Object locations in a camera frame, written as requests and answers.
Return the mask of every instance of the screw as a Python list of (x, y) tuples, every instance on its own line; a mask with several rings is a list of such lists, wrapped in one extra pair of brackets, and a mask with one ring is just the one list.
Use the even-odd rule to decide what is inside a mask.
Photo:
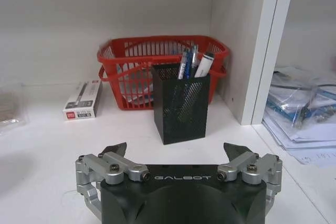
[(140, 170), (141, 168), (142, 168), (142, 165), (136, 165), (136, 166), (133, 167), (133, 169), (135, 169), (135, 170)]
[(148, 172), (144, 172), (143, 174), (141, 174), (141, 180), (142, 181), (148, 181), (148, 180), (150, 180), (150, 178), (151, 178), (151, 174), (148, 173)]
[(111, 172), (117, 172), (117, 171), (119, 171), (119, 165), (118, 164), (112, 164), (112, 165), (110, 165), (110, 171)]
[(226, 173), (223, 173), (223, 172), (218, 172), (217, 173), (217, 179), (219, 180), (219, 181), (224, 181), (224, 180), (226, 180)]
[(247, 165), (247, 170), (249, 172), (255, 172), (257, 170), (257, 166), (254, 165), (254, 164), (249, 164), (249, 165)]

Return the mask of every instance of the white shelf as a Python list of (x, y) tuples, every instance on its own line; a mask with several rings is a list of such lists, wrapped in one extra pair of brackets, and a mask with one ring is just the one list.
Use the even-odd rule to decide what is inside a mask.
[[(224, 163), (223, 142), (246, 145), (260, 155), (271, 152), (251, 126), (238, 124), (219, 97), (208, 109), (206, 138), (167, 146), (157, 133), (153, 112), (119, 110), (108, 86), (97, 118), (64, 122), (61, 109), (73, 87), (25, 88), (29, 123), (0, 136), (1, 223), (98, 224), (76, 193), (75, 159), (107, 145), (126, 141), (126, 157), (148, 164)], [(267, 223), (327, 222), (284, 170), (282, 192)]]
[(263, 118), (275, 65), (321, 75), (336, 71), (335, 10), (336, 0), (277, 0), (252, 124)]
[(277, 0), (0, 0), (0, 83), (95, 78), (99, 45), (111, 38), (208, 35), (232, 52), (221, 95), (239, 123), (251, 124), (276, 5)]
[(303, 190), (318, 211), (321, 212), (325, 220), (328, 223), (336, 223), (335, 167), (318, 168), (313, 165), (301, 165), (294, 157), (276, 144), (263, 125), (254, 125), (253, 128), (271, 151), (278, 153), (282, 158), (283, 166), (290, 177)]

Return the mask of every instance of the silver metal bracket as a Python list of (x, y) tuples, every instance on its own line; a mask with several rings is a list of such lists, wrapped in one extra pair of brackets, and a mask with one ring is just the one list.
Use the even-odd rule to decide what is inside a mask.
[(85, 204), (98, 219), (101, 220), (101, 202), (97, 189), (100, 182), (105, 179), (109, 185), (123, 182), (124, 174), (135, 182), (144, 182), (150, 178), (146, 165), (134, 163), (114, 152), (80, 156), (76, 160), (77, 192), (84, 195)]
[(258, 185), (263, 180), (266, 185), (266, 214), (274, 204), (275, 195), (281, 191), (282, 160), (272, 154), (259, 158), (253, 152), (245, 152), (227, 164), (218, 166), (217, 178), (223, 182), (234, 181), (242, 173), (242, 180)]

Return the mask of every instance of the clear plastic bag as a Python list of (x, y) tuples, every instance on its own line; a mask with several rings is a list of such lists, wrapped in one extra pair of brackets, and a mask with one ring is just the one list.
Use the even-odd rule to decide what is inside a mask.
[(289, 119), (295, 128), (301, 128), (305, 120), (324, 122), (336, 113), (335, 80), (295, 68), (279, 69), (273, 74), (267, 106)]
[(20, 84), (0, 86), (0, 134), (27, 122)]

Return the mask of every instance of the white wall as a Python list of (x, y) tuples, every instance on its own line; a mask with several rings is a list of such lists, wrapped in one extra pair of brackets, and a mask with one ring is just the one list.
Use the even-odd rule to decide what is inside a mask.
[(336, 0), (291, 0), (277, 65), (336, 70)]
[(0, 0), (0, 81), (96, 77), (108, 38), (209, 34), (211, 0)]
[(276, 0), (213, 0), (211, 35), (231, 49), (220, 92), (241, 124), (250, 124)]

